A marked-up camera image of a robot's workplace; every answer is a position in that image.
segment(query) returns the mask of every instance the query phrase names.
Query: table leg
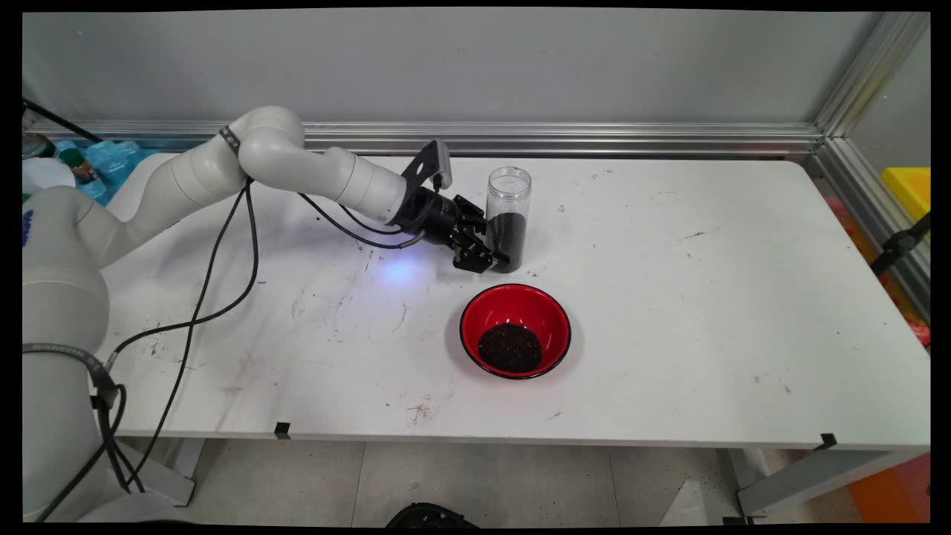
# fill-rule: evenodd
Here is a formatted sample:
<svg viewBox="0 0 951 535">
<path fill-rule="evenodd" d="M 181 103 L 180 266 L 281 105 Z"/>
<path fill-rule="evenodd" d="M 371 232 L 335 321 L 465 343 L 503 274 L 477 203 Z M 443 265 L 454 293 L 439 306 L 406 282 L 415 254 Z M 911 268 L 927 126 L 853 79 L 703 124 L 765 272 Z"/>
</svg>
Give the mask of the table leg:
<svg viewBox="0 0 951 535">
<path fill-rule="evenodd" d="M 121 442 L 117 441 L 117 444 L 132 465 L 138 466 L 142 461 L 142 454 Z M 162 494 L 176 506 L 187 506 L 195 491 L 194 481 L 151 459 L 146 460 L 146 463 L 142 466 L 139 479 L 142 480 L 142 485 L 147 491 Z"/>
<path fill-rule="evenodd" d="M 175 457 L 175 471 L 191 479 L 195 474 L 195 466 L 202 455 L 204 439 L 181 439 L 182 447 Z"/>
<path fill-rule="evenodd" d="M 799 461 L 766 475 L 750 450 L 731 450 L 740 510 L 749 517 L 797 505 L 836 488 L 881 472 L 921 455 L 919 451 L 857 451 L 819 449 Z"/>
</svg>

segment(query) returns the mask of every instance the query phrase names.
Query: robotic arm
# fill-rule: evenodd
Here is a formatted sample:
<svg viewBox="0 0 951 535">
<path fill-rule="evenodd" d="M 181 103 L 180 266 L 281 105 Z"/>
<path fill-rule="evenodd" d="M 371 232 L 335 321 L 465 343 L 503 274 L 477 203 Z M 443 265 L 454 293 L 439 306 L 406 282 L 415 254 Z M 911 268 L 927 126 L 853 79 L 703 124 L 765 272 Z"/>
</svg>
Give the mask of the robotic arm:
<svg viewBox="0 0 951 535">
<path fill-rule="evenodd" d="M 424 230 L 427 241 L 454 251 L 458 268 L 481 272 L 497 261 L 477 236 L 485 231 L 481 209 L 460 196 L 449 200 L 421 187 L 426 179 L 436 188 L 451 185 L 448 152 L 439 141 L 399 175 L 344 149 L 323 155 L 304 150 L 301 120 L 287 109 L 255 109 L 229 128 L 241 141 L 237 157 L 215 136 L 168 160 L 149 177 L 127 222 L 74 188 L 44 190 L 23 205 L 24 344 L 94 353 L 105 338 L 109 309 L 99 269 L 185 216 L 237 193 L 248 174 L 268 187 L 326 197 L 407 232 Z M 80 363 L 53 352 L 23 354 L 24 520 L 36 519 L 99 446 L 88 405 L 77 403 L 87 396 Z M 101 506 L 121 497 L 117 490 L 101 459 L 50 518 L 68 522 L 98 510 L 86 518 L 102 520 Z"/>
</svg>

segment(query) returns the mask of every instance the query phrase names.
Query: red bowl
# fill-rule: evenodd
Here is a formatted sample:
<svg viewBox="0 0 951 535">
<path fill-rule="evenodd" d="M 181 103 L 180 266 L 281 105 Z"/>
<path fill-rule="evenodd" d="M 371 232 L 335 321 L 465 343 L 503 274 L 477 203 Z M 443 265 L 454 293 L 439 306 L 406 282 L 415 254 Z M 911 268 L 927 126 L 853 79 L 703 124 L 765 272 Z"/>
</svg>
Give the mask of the red bowl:
<svg viewBox="0 0 951 535">
<path fill-rule="evenodd" d="M 532 371 L 512 373 L 489 366 L 478 354 L 478 341 L 492 327 L 516 324 L 529 328 L 541 343 L 541 363 Z M 544 291 L 526 285 L 499 285 L 482 290 L 462 311 L 459 338 L 469 358 L 482 369 L 506 379 L 532 379 L 565 358 L 572 326 L 565 309 Z"/>
</svg>

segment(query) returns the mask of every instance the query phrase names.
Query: white table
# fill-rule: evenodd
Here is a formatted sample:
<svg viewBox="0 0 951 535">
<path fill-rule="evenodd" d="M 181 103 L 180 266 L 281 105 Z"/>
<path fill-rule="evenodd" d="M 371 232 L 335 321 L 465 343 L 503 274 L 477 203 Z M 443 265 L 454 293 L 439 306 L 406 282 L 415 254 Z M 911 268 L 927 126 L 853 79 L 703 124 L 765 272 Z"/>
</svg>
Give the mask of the white table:
<svg viewBox="0 0 951 535">
<path fill-rule="evenodd" d="M 129 217 L 168 157 L 144 162 L 109 209 Z M 409 162 L 371 160 L 396 172 Z M 800 167 L 455 158 L 445 193 L 484 206 L 489 172 L 505 165 L 534 179 L 525 260 L 507 275 L 454 269 L 452 252 L 429 244 L 361 245 L 295 194 L 254 185 L 259 282 L 196 329 L 163 435 L 274 438 L 287 423 L 292 439 L 813 448 L 832 433 L 838 445 L 823 455 L 864 450 L 860 471 L 929 449 L 930 357 Z M 136 332 L 191 317 L 231 204 L 183 219 L 104 270 L 111 315 L 100 358 Z M 203 311 L 230 303 L 250 269 L 240 208 Z M 571 348 L 542 377 L 490 375 L 459 342 L 469 300 L 505 282 L 540 287 L 569 314 Z M 121 355 L 121 434 L 152 433 L 184 336 L 160 334 Z M 826 472 L 820 483 L 833 481 Z M 760 481 L 757 495 L 770 480 L 779 481 Z M 759 505 L 747 500 L 745 512 Z"/>
</svg>

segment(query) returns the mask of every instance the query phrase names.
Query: green bottle cap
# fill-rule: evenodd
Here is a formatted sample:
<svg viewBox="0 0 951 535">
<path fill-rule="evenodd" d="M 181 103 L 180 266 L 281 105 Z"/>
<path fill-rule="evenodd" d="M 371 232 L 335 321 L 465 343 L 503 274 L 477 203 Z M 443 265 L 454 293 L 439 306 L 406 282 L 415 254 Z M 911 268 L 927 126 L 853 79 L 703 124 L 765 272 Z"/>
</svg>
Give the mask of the green bottle cap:
<svg viewBox="0 0 951 535">
<path fill-rule="evenodd" d="M 63 160 L 63 163 L 71 168 L 78 168 L 83 165 L 86 158 L 83 157 L 83 153 L 79 149 L 66 149 L 60 152 L 60 160 Z"/>
</svg>

